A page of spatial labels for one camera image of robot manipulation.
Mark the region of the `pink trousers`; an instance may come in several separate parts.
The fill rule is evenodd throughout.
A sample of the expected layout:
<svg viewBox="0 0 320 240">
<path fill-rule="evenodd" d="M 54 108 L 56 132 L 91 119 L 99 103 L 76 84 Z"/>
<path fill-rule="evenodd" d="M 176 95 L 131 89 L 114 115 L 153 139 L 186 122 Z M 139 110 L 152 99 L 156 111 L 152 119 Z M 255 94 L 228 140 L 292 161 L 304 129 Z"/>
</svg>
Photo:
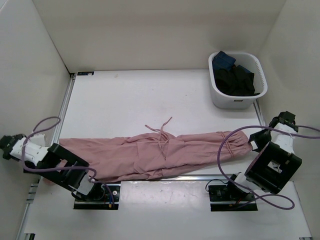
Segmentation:
<svg viewBox="0 0 320 240">
<path fill-rule="evenodd" d="M 59 144 L 89 163 L 106 183 L 173 177 L 243 157 L 247 135 L 228 131 L 174 136 L 163 128 L 114 138 L 61 138 Z"/>
</svg>

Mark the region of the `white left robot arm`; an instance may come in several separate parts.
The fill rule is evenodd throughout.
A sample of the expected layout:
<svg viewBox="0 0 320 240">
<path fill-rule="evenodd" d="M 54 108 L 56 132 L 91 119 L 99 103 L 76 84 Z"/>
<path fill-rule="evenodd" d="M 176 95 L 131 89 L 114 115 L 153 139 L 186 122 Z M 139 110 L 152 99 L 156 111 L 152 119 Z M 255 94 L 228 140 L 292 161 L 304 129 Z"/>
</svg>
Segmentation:
<svg viewBox="0 0 320 240">
<path fill-rule="evenodd" d="M 93 172 L 87 161 L 57 143 L 46 147 L 43 134 L 26 144 L 24 164 L 25 173 L 42 176 L 72 192 L 77 200 L 97 201 L 105 194 L 104 186 L 90 181 Z"/>
</svg>

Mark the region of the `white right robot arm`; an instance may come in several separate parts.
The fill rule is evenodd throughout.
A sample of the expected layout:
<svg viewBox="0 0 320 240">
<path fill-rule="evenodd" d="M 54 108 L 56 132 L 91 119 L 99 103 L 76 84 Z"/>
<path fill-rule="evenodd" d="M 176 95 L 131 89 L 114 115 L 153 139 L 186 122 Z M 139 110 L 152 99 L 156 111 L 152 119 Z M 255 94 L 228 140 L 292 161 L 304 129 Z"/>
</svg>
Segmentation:
<svg viewBox="0 0 320 240">
<path fill-rule="evenodd" d="M 292 134 L 299 130 L 295 115 L 282 111 L 272 119 L 269 127 L 285 133 L 264 129 L 250 135 L 249 143 L 258 155 L 244 173 L 232 175 L 233 182 L 227 182 L 224 193 L 230 200 L 258 189 L 277 194 L 301 166 L 302 159 L 293 150 Z"/>
</svg>

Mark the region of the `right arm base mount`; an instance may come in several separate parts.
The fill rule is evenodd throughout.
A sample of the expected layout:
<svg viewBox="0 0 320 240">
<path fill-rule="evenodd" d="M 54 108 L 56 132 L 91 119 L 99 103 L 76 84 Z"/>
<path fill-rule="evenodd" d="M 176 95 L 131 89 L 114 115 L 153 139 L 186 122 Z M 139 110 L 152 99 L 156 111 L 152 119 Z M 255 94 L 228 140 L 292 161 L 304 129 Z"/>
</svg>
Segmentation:
<svg viewBox="0 0 320 240">
<path fill-rule="evenodd" d="M 238 189 L 233 183 L 212 179 L 205 185 L 211 212 L 255 212 L 255 196 Z"/>
</svg>

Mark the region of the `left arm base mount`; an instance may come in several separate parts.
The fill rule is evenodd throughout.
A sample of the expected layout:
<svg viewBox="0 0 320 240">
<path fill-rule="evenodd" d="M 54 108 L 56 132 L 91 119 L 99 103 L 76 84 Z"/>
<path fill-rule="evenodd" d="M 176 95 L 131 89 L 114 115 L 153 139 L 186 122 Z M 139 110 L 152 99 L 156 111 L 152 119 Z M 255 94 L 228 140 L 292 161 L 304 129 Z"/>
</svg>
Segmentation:
<svg viewBox="0 0 320 240">
<path fill-rule="evenodd" d="M 110 191 L 105 185 L 97 184 L 88 195 L 77 191 L 71 193 L 74 198 L 75 210 L 118 210 L 121 194 L 121 183 L 108 183 Z"/>
</svg>

